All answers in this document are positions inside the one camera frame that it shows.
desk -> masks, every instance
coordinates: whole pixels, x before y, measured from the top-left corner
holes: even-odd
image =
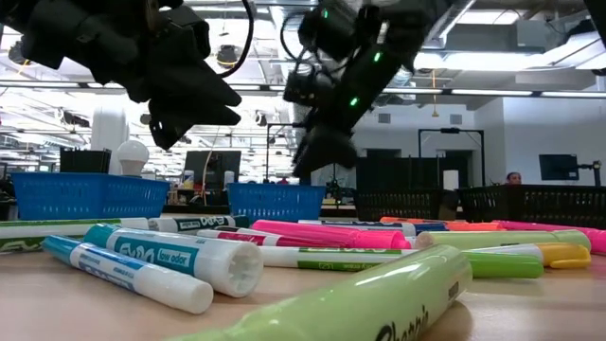
[[[421,340],[604,340],[606,258],[594,257],[589,270],[548,272],[538,280],[476,280]],[[191,315],[69,268],[45,253],[1,255],[0,339],[158,340],[228,326],[259,306],[346,276],[266,268],[251,296],[216,295],[206,313]]]

pink marker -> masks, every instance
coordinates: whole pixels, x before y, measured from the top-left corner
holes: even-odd
[[[411,248],[404,235],[399,230],[367,231],[348,227],[331,227],[317,224],[296,224],[274,221],[256,221],[252,229],[276,233],[282,236],[304,238],[326,242],[339,242],[345,248],[380,248],[380,249],[409,249]]]
[[[499,222],[507,230],[524,231],[559,231],[566,229],[576,229],[587,236],[591,242],[591,252],[606,253],[606,231],[590,227],[575,227],[555,224],[536,224],[536,223],[518,223],[518,222]]]
[[[225,239],[230,241],[253,242],[258,246],[289,246],[289,247],[344,247],[339,242],[315,241],[303,238],[284,236],[263,236],[260,234],[244,234],[223,232],[217,230],[200,230],[198,237]]]

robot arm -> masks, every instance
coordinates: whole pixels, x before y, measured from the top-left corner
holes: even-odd
[[[402,66],[413,62],[431,30],[451,9],[454,0],[407,0],[387,7],[363,6],[357,13],[342,0],[325,0],[305,14],[299,41],[310,51],[321,49],[345,62],[332,84],[317,77],[289,76],[284,99],[312,107],[299,145],[294,174],[330,163],[351,168],[356,151],[352,128]]]
[[[25,58],[57,69],[68,57],[89,68],[95,81],[115,81],[131,100],[149,101],[153,139],[168,149],[194,124],[240,121],[227,106],[237,106],[241,97],[204,62],[208,24],[182,5],[183,0],[0,0],[0,22],[24,34]],[[246,10],[252,16],[247,3]]]
[[[425,37],[454,1],[401,0],[356,13],[343,0],[324,0],[306,14],[301,43],[347,61],[330,84],[315,73],[288,79],[284,98],[313,107],[295,175],[333,162],[354,166],[351,129],[402,66],[413,69]],[[228,106],[241,97],[204,62],[208,24],[183,0],[0,0],[0,23],[24,34],[27,59],[59,68],[68,57],[88,67],[95,81],[114,81],[131,100],[149,101],[151,133],[165,150],[194,124],[240,121]]]

dark hair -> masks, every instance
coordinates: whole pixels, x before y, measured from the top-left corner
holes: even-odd
[[[513,176],[513,175],[519,175],[519,176],[522,176],[522,174],[520,174],[520,172],[518,172],[518,171],[512,171],[512,172],[510,172],[510,173],[508,174],[508,176],[506,177],[506,179],[508,179],[508,180],[509,180],[509,179],[511,178],[511,176]]]

person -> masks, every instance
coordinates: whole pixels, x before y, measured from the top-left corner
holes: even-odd
[[[507,177],[508,185],[522,185],[522,174],[518,171],[512,171]]]

